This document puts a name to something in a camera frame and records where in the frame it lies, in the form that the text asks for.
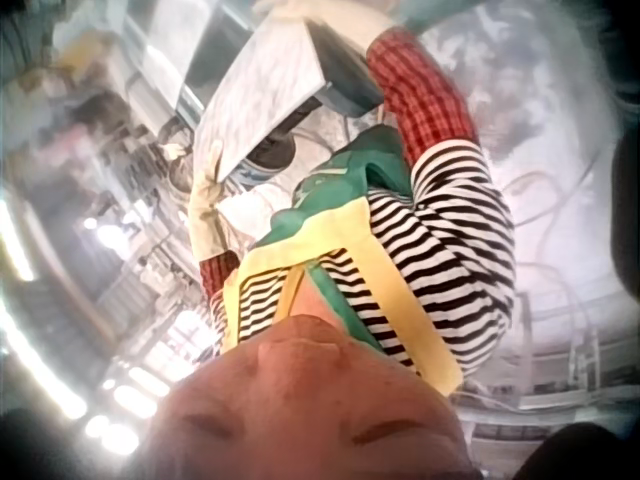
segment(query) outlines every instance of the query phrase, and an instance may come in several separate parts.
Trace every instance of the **black and white striped sleeve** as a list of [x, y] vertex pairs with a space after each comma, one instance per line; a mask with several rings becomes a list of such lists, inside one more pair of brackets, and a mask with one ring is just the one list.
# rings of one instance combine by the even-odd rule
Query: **black and white striped sleeve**
[[415, 214], [439, 259], [416, 293], [463, 369], [472, 371], [510, 323], [511, 214], [481, 149], [468, 140], [430, 148], [413, 168], [411, 181]]

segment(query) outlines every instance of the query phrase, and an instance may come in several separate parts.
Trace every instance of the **red plaid shirt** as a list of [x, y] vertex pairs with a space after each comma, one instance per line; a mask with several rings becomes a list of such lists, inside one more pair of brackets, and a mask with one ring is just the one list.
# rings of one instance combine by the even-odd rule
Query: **red plaid shirt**
[[[385, 107], [395, 114], [413, 166], [430, 147], [454, 138], [477, 141], [467, 106], [418, 40], [403, 28], [383, 33], [369, 48], [367, 63], [382, 89]], [[200, 263], [209, 299], [239, 265], [232, 252]]]

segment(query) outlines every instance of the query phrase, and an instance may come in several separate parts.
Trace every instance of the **fluorescent light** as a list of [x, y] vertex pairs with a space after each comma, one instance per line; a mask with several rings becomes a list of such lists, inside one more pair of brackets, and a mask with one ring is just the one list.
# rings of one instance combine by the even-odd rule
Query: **fluorescent light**
[[138, 200], [133, 204], [133, 209], [129, 210], [122, 217], [122, 223], [128, 225], [130, 223], [139, 223], [142, 220], [150, 222], [153, 218], [153, 210], [143, 200]]
[[158, 410], [156, 402], [128, 385], [121, 385], [116, 388], [113, 392], [113, 398], [140, 418], [150, 418]]
[[87, 230], [95, 230], [96, 228], [98, 228], [98, 221], [93, 217], [89, 217], [86, 218], [84, 222], [82, 222], [82, 225], [84, 225], [84, 228], [86, 228]]
[[189, 217], [182, 210], [178, 210], [178, 220], [180, 220], [185, 225], [189, 223]]
[[0, 300], [0, 327], [5, 332], [9, 346], [22, 364], [31, 372], [36, 382], [51, 399], [58, 404], [64, 414], [73, 420], [84, 416], [87, 413], [86, 402], [62, 383], [42, 361], [38, 352], [29, 345], [26, 337], [18, 329], [2, 300]]
[[4, 200], [0, 200], [0, 233], [2, 233], [2, 241], [4, 242], [18, 278], [25, 282], [35, 280], [36, 277], [31, 269], [31, 265], [29, 265], [29, 260], [27, 260], [27, 255], [22, 248], [18, 232], [11, 220], [9, 208], [7, 208]]
[[109, 419], [104, 415], [96, 415], [87, 422], [84, 433], [90, 438], [100, 438], [109, 427]]
[[109, 378], [108, 380], [105, 380], [104, 383], [102, 384], [102, 388], [104, 388], [105, 390], [111, 390], [115, 386], [116, 386], [116, 381], [113, 378]]
[[102, 446], [118, 455], [129, 455], [140, 445], [138, 435], [124, 425], [110, 425], [102, 434]]
[[129, 376], [154, 395], [164, 397], [169, 393], [169, 385], [140, 367], [129, 370]]
[[202, 322], [202, 317], [193, 310], [183, 310], [176, 317], [176, 325], [181, 330], [194, 330]]
[[117, 251], [129, 245], [125, 233], [120, 227], [115, 225], [102, 225], [96, 231], [96, 235], [98, 236], [98, 240], [111, 250]]

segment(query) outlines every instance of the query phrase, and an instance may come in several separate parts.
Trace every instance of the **eyebrow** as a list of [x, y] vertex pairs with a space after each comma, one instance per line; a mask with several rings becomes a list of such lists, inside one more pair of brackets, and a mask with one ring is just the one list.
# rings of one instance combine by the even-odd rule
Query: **eyebrow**
[[424, 425], [415, 420], [391, 420], [367, 428], [364, 432], [352, 436], [351, 441], [354, 445], [367, 445], [398, 433], [416, 429], [424, 429]]

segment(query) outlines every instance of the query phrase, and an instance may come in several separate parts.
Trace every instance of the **yellow trim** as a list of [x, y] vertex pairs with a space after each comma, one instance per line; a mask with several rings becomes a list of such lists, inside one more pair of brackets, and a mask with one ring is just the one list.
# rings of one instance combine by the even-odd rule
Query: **yellow trim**
[[227, 328], [224, 330], [221, 352], [225, 353], [238, 345], [240, 285], [238, 270], [234, 270], [224, 282], [222, 298], [227, 312]]
[[304, 265], [294, 265], [289, 270], [287, 278], [282, 285], [282, 291], [280, 292], [280, 298], [278, 299], [278, 306], [276, 307], [276, 313], [273, 317], [273, 323], [279, 322], [287, 318], [291, 312], [291, 306], [296, 298], [296, 293], [300, 288], [300, 283], [304, 278]]
[[[369, 204], [365, 197], [314, 215], [293, 237], [259, 247], [247, 255], [237, 276], [225, 284], [227, 316], [229, 324], [234, 325], [227, 329], [229, 338], [225, 337], [225, 344], [228, 340], [228, 348], [238, 342], [239, 290], [246, 279], [268, 270], [299, 267], [339, 248], [349, 252], [422, 378], [443, 395], [450, 394], [462, 383], [460, 366], [387, 252], [371, 233]], [[287, 298], [295, 295], [301, 278], [295, 274], [287, 278]], [[286, 299], [280, 299], [277, 314], [288, 311], [290, 304]]]
[[460, 366], [389, 254], [373, 235], [348, 251], [422, 379], [449, 395], [462, 383]]

